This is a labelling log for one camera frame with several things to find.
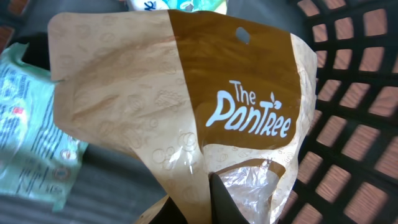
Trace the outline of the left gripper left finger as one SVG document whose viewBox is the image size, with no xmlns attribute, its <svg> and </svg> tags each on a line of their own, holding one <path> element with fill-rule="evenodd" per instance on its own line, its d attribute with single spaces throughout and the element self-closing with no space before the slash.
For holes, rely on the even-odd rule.
<svg viewBox="0 0 398 224">
<path fill-rule="evenodd" d="M 174 201 L 169 197 L 150 224 L 187 224 L 187 221 Z"/>
</svg>

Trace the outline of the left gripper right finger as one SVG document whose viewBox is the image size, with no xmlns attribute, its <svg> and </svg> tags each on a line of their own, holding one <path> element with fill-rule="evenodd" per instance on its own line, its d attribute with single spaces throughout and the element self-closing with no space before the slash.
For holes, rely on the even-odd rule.
<svg viewBox="0 0 398 224">
<path fill-rule="evenodd" d="M 217 174 L 210 175 L 212 222 L 215 224 L 249 224 L 243 217 L 224 183 Z"/>
</svg>

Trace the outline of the brown PanTree snack bag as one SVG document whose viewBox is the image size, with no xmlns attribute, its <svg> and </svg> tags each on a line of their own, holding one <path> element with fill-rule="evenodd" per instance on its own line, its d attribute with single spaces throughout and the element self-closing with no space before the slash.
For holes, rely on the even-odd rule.
<svg viewBox="0 0 398 224">
<path fill-rule="evenodd" d="M 305 41 L 210 11 L 63 12 L 47 29 L 61 130 L 141 160 L 189 223 L 211 223 L 211 174 L 245 221 L 277 221 L 317 100 Z"/>
</svg>

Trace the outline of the teal tissue packet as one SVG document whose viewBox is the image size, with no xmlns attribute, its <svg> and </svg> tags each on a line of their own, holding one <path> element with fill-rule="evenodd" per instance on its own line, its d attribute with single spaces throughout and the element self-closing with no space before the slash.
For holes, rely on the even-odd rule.
<svg viewBox="0 0 398 224">
<path fill-rule="evenodd" d="M 1 53 L 1 194 L 61 210 L 88 143 L 53 121 L 55 83 L 46 69 L 23 62 L 26 44 Z"/>
</svg>

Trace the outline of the teal gum packet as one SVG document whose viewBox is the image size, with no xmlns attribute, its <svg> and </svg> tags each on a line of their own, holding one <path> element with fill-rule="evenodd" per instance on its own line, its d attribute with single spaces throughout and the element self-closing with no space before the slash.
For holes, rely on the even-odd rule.
<svg viewBox="0 0 398 224">
<path fill-rule="evenodd" d="M 176 9 L 185 12 L 212 11 L 226 14 L 227 0 L 124 0 L 129 11 Z"/>
</svg>

